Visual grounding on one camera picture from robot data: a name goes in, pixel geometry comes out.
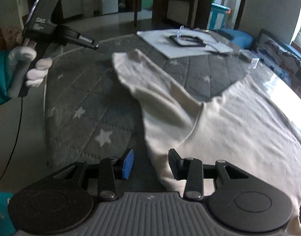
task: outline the white cloth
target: white cloth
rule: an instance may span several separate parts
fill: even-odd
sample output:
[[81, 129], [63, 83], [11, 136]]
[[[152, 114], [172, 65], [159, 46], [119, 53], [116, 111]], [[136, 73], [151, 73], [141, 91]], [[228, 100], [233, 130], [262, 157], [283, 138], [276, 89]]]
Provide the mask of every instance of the white cloth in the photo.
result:
[[182, 30], [182, 34], [199, 37], [207, 44], [206, 47], [179, 47], [176, 43], [174, 43], [174, 41], [169, 39], [169, 36], [177, 35], [177, 33], [177, 29], [168, 29], [145, 32], [139, 31], [137, 32], [137, 35], [169, 59], [185, 56], [206, 55], [209, 54], [210, 51], [219, 53], [233, 52], [231, 47], [228, 47], [222, 42], [218, 42], [211, 35], [189, 29]]
[[[167, 154], [204, 164], [224, 159], [285, 192], [294, 205], [288, 233], [301, 235], [301, 138], [250, 76], [200, 103], [139, 50], [113, 54], [114, 69], [142, 108], [148, 156], [169, 191], [183, 194]], [[204, 184], [204, 194], [214, 191]]]

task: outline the gray quilted bedspread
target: gray quilted bedspread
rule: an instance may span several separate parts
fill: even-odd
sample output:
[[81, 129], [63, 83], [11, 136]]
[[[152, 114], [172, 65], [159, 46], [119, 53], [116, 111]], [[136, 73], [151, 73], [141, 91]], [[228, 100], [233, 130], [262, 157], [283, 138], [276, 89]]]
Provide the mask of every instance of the gray quilted bedspread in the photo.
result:
[[[215, 37], [239, 51], [228, 40]], [[114, 52], [137, 48], [178, 81], [194, 98], [208, 101], [250, 73], [260, 86], [272, 72], [256, 69], [237, 56], [218, 54], [169, 60], [136, 35], [101, 42], [105, 52], [79, 48], [56, 57], [47, 79], [45, 141], [49, 162], [61, 168], [76, 160], [97, 163], [135, 150], [131, 178], [120, 190], [162, 191], [147, 157], [139, 103], [118, 81], [112, 68]]]

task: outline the metal rivet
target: metal rivet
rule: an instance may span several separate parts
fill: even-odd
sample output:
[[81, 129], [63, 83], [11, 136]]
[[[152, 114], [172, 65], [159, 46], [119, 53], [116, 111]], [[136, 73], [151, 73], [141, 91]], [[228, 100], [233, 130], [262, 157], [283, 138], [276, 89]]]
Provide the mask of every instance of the metal rivet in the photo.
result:
[[100, 192], [100, 197], [104, 199], [112, 199], [116, 196], [115, 192], [113, 191], [102, 191]]
[[185, 192], [185, 196], [189, 199], [199, 199], [202, 197], [202, 194], [197, 191], [187, 191]]

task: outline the white glove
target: white glove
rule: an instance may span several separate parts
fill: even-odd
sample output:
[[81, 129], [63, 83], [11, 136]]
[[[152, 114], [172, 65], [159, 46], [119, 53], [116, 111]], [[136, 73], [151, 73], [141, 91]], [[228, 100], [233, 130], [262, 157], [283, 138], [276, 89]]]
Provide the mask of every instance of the white glove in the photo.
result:
[[[62, 53], [62, 51], [63, 47], [59, 46], [53, 56], [58, 53]], [[31, 62], [36, 58], [36, 56], [37, 52], [31, 47], [20, 46], [12, 49], [8, 55], [8, 65], [11, 75], [13, 76], [16, 65], [19, 61]], [[52, 62], [53, 60], [50, 57], [38, 60], [35, 64], [35, 68], [30, 69], [27, 72], [26, 86], [38, 87], [42, 83], [44, 77], [48, 74], [49, 68], [52, 66]]]

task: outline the teal sleeve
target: teal sleeve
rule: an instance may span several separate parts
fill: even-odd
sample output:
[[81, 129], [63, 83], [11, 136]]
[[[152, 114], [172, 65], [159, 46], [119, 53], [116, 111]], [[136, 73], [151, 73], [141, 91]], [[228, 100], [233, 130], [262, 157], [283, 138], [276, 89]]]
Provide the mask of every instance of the teal sleeve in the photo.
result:
[[12, 198], [11, 193], [0, 192], [0, 236], [10, 236], [15, 233], [14, 226], [8, 215], [8, 202]]
[[0, 105], [10, 100], [7, 89], [12, 78], [8, 68], [8, 54], [9, 51], [0, 52]]

